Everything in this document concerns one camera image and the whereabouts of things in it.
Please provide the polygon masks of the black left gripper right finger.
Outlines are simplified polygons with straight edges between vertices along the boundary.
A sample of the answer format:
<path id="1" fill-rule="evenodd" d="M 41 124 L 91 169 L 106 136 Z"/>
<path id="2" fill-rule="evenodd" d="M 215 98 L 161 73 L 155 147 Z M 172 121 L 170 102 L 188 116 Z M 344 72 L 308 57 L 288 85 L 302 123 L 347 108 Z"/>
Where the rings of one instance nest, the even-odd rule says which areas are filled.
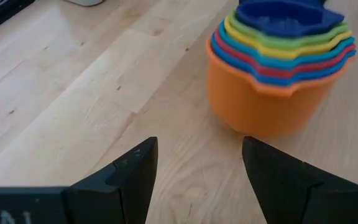
<path id="1" fill-rule="evenodd" d="M 358 184 L 250 136 L 242 158 L 267 224 L 358 224 Z"/>

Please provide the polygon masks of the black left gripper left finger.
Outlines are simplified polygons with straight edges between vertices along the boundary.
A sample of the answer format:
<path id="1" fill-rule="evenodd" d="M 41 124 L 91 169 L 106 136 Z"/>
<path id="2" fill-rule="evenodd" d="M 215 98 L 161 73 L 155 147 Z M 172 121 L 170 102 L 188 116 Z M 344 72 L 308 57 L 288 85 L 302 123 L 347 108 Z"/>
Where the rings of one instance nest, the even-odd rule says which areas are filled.
<path id="1" fill-rule="evenodd" d="M 145 224 L 158 164 L 149 137 L 64 191 L 70 224 Z"/>

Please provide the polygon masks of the large orange measuring cup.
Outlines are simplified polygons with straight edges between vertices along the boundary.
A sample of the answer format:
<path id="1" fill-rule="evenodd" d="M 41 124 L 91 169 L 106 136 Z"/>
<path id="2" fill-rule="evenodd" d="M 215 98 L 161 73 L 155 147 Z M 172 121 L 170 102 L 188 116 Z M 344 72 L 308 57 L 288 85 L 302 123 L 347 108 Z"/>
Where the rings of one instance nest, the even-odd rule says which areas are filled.
<path id="1" fill-rule="evenodd" d="M 221 60 L 211 42 L 206 41 L 211 110 L 231 129 L 258 137 L 285 136 L 303 128 L 356 59 L 350 57 L 336 73 L 319 80 L 272 86 Z"/>

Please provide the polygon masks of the teal measuring cup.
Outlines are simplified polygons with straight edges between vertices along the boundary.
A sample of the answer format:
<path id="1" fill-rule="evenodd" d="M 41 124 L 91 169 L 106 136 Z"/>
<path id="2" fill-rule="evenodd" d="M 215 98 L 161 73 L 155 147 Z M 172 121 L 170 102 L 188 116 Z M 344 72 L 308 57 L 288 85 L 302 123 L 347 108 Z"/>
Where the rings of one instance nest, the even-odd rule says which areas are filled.
<path id="1" fill-rule="evenodd" d="M 256 49 L 242 45 L 239 41 L 228 36 L 224 28 L 224 22 L 220 23 L 220 25 L 218 26 L 218 31 L 220 38 L 229 46 L 230 49 L 233 49 L 233 53 L 231 53 L 231 55 L 236 56 L 237 58 L 239 58 L 240 56 L 250 56 L 263 66 L 278 68 L 282 70 L 291 70 L 299 65 L 320 63 L 331 60 L 337 55 L 339 55 L 346 47 L 354 44 L 356 40 L 355 37 L 349 37 L 344 40 L 341 40 L 335 46 L 335 48 L 333 48 L 329 52 L 317 55 L 302 55 L 294 60 L 285 60 L 262 55 Z"/>

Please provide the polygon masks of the yellow measuring cup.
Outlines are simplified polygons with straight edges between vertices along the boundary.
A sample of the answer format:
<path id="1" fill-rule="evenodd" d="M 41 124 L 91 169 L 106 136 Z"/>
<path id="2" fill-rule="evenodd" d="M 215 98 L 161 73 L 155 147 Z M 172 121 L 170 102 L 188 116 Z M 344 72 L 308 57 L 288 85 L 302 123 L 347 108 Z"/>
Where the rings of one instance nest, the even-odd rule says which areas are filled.
<path id="1" fill-rule="evenodd" d="M 223 22 L 224 22 L 224 28 L 228 36 L 239 41 L 242 45 L 252 47 L 262 55 L 274 57 L 274 58 L 286 59 L 286 60 L 294 60 L 302 55 L 317 55 L 317 54 L 323 54 L 325 52 L 329 52 L 330 50 L 335 48 L 335 46 L 341 40 L 344 40 L 342 37 L 339 37 L 338 39 L 331 40 L 330 42 L 325 44 L 307 45 L 292 50 L 275 49 L 272 47 L 266 47 L 262 45 L 260 42 L 258 42 L 256 39 L 253 39 L 252 37 L 249 37 L 247 35 L 241 34 L 240 32 L 236 31 L 232 27 L 232 25 L 230 25 L 228 16 L 223 20 Z"/>

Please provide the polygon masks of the green measuring cup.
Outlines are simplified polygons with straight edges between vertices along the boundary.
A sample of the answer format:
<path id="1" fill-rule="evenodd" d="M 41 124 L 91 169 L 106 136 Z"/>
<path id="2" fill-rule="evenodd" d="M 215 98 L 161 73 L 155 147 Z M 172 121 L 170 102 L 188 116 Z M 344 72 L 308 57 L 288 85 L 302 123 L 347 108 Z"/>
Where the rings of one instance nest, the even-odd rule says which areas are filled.
<path id="1" fill-rule="evenodd" d="M 236 31 L 240 32 L 241 34 L 252 37 L 253 39 L 256 39 L 258 42 L 260 42 L 266 47 L 272 47 L 275 49 L 292 50 L 307 45 L 325 44 L 330 42 L 331 40 L 338 39 L 339 37 L 342 37 L 343 39 L 352 37 L 352 31 L 348 29 L 348 25 L 345 22 L 342 22 L 339 25 L 335 26 L 327 33 L 307 35 L 304 37 L 296 37 L 294 39 L 289 39 L 267 35 L 255 28 L 244 25 L 239 21 L 239 19 L 236 18 L 235 12 L 228 16 L 228 18 L 230 25 L 232 25 L 232 27 Z"/>

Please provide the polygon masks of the small dark blue measuring cup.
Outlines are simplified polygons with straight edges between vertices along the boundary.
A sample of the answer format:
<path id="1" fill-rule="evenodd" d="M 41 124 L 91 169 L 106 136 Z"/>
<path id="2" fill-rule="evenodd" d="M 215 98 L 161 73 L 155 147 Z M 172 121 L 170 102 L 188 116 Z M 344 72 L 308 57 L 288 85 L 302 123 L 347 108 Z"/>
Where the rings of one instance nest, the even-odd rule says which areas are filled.
<path id="1" fill-rule="evenodd" d="M 297 38 L 322 34 L 344 20 L 325 0 L 239 0 L 235 17 L 264 34 Z"/>

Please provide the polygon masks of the light grey plastic basket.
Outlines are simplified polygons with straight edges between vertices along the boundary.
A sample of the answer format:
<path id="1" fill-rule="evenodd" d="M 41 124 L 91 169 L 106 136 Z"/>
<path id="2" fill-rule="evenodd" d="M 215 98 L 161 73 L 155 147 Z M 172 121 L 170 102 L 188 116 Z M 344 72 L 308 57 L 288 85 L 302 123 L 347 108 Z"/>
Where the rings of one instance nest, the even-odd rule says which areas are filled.
<path id="1" fill-rule="evenodd" d="M 105 0 L 65 0 L 65 1 L 84 7 L 97 6 L 98 4 L 105 2 Z"/>

